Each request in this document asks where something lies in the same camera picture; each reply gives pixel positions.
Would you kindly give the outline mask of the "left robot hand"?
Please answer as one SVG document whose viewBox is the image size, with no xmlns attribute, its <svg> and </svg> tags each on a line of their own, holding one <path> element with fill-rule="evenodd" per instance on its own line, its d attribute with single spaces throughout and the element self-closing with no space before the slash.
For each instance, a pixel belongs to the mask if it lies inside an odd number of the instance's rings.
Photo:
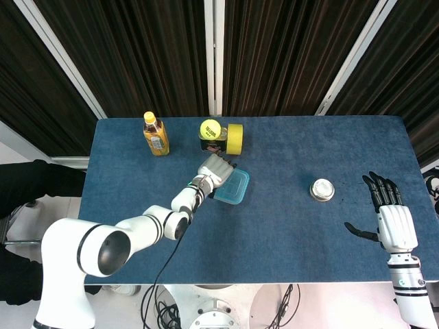
<svg viewBox="0 0 439 329">
<path fill-rule="evenodd" d="M 211 188 L 221 187 L 234 171 L 229 161 L 211 154 L 198 168 L 197 178 L 207 180 Z"/>
</svg>

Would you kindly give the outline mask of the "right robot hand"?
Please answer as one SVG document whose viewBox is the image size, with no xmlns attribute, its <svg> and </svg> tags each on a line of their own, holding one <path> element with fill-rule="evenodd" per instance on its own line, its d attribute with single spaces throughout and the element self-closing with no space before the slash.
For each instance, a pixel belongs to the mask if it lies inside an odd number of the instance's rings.
<svg viewBox="0 0 439 329">
<path fill-rule="evenodd" d="M 369 232 L 345 222 L 345 228 L 353 235 L 380 243 L 390 254 L 408 254 L 418 246 L 412 214 L 403 204 L 398 186 L 390 179 L 371 171 L 364 175 L 377 215 L 377 231 Z"/>
</svg>

